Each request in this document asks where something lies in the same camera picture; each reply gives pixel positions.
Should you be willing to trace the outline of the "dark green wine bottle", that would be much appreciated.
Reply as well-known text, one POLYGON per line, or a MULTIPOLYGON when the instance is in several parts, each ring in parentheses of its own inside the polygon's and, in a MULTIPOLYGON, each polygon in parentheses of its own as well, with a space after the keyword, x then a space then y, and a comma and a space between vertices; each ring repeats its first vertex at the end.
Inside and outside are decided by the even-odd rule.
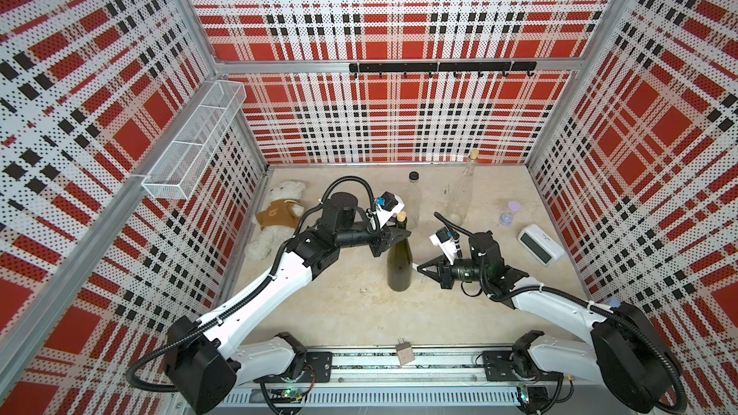
POLYGON ((393 291, 403 292, 411 285, 413 262, 411 246, 409 246, 411 233, 407 229, 407 213, 405 211, 398 214, 395 228, 400 230, 401 234, 387 254, 387 283, 393 291))

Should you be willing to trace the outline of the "small clear black-capped bottle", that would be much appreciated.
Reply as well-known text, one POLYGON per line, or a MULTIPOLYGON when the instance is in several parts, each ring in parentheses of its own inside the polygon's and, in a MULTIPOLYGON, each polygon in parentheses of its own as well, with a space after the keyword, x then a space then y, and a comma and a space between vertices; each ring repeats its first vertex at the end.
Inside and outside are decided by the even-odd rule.
POLYGON ((417 171, 409 173, 409 183, 405 193, 402 195, 405 202, 405 212, 407 214, 407 228, 415 229, 420 219, 420 209, 422 205, 422 189, 419 186, 420 174, 417 171))

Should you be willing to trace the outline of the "tall clear corked bottle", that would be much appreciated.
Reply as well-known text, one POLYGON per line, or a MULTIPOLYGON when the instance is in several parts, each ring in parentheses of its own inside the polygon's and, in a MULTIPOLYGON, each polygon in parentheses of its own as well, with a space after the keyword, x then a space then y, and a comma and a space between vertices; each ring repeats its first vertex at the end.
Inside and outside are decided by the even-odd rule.
POLYGON ((465 169, 463 169, 459 178, 450 188, 449 202, 444 215, 452 223, 459 226, 463 224, 470 209, 474 188, 474 174, 478 165, 479 155, 480 152, 477 149, 473 149, 470 152, 465 169))

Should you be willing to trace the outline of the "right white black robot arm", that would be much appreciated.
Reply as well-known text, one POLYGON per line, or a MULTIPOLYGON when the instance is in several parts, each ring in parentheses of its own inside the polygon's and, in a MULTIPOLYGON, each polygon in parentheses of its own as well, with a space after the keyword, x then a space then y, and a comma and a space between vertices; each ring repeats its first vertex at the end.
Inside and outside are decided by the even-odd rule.
POLYGON ((480 295, 493 303, 539 316, 575 336, 561 340, 541 330, 524 334, 507 359, 514 378, 582 378, 605 386, 638 413, 655 408, 669 414, 686 411, 680 363, 641 309, 629 303, 585 301, 538 282, 505 263, 491 232, 468 234, 470 255, 465 257, 459 244, 463 233, 440 229, 430 236, 442 254, 418 265, 418 272, 444 289, 477 282, 480 295))

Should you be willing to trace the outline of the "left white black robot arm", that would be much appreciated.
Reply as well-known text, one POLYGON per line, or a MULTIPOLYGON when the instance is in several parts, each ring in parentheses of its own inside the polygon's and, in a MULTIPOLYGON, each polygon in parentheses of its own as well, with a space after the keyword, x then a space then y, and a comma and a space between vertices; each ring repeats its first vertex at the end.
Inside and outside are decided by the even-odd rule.
POLYGON ((344 248, 368 247, 380 257, 409 231, 390 223, 405 208, 387 191, 372 209, 338 192, 323 200, 317 221, 288 238, 275 266, 236 296, 196 321, 183 317, 167 333, 165 374, 197 414, 219 405, 242 382, 267 376, 298 378, 305 348, 291 334, 243 347, 245 338, 278 305, 332 266, 344 248))

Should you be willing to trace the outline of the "purple sand timer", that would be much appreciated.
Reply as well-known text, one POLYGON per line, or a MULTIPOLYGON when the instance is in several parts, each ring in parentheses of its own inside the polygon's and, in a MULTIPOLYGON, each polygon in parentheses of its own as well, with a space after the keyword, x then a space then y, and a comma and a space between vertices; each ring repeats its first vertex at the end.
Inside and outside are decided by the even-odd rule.
POLYGON ((515 216, 521 211, 522 205, 518 201, 509 201, 507 208, 500 217, 500 223, 503 226, 511 226, 515 216))

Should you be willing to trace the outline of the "small beige plug adapter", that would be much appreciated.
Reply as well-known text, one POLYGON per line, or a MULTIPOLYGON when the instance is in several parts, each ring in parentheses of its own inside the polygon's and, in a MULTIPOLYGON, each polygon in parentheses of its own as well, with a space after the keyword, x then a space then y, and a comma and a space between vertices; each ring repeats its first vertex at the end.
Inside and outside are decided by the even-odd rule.
POLYGON ((401 366, 407 366, 415 363, 415 353, 412 349, 412 345, 403 341, 395 347, 397 359, 401 366))

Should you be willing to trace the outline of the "white rectangular device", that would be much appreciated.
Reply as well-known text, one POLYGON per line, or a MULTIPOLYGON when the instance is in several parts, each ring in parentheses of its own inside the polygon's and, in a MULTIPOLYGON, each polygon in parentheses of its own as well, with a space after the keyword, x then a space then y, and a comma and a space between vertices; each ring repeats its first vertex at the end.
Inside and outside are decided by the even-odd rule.
POLYGON ((565 257, 564 248, 536 224, 522 228, 518 241, 541 264, 548 266, 565 257))

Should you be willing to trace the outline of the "white teddy bear brown shirt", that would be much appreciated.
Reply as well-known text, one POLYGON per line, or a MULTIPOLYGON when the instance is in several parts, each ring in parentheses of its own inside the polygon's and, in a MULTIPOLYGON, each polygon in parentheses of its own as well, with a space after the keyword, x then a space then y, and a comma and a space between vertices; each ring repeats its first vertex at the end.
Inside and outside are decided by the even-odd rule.
POLYGON ((305 212, 301 199, 306 187, 304 182, 284 181, 269 189, 268 206, 253 218, 259 231, 246 247, 247 262, 273 259, 281 244, 292 236, 305 212))

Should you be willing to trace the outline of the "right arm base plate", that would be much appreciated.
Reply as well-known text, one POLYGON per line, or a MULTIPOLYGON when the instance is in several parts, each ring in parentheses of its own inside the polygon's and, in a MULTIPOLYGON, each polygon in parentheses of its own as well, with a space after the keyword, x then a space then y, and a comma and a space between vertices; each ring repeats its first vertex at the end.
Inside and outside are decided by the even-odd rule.
POLYGON ((560 374, 539 370, 532 364, 512 357, 511 349, 482 351, 475 364, 482 368, 487 382, 506 383, 556 383, 560 374))

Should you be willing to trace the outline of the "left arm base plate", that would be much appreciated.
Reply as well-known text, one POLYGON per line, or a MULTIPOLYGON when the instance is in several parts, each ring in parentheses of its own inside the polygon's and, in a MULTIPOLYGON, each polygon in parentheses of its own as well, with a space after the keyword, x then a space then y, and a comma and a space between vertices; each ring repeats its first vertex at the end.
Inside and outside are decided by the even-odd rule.
POLYGON ((329 382, 332 374, 331 352, 308 351, 296 355, 282 374, 257 378, 256 382, 264 383, 324 383, 329 382))

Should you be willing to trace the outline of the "black wall hook rail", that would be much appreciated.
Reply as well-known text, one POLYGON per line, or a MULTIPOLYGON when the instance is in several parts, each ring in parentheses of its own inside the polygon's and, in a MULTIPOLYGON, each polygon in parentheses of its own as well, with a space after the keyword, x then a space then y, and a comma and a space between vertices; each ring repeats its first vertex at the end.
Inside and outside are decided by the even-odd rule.
POLYGON ((351 74, 376 74, 389 73, 502 73, 507 75, 511 72, 523 72, 532 74, 538 66, 537 61, 487 61, 486 63, 451 63, 441 61, 440 63, 350 63, 348 65, 351 74))

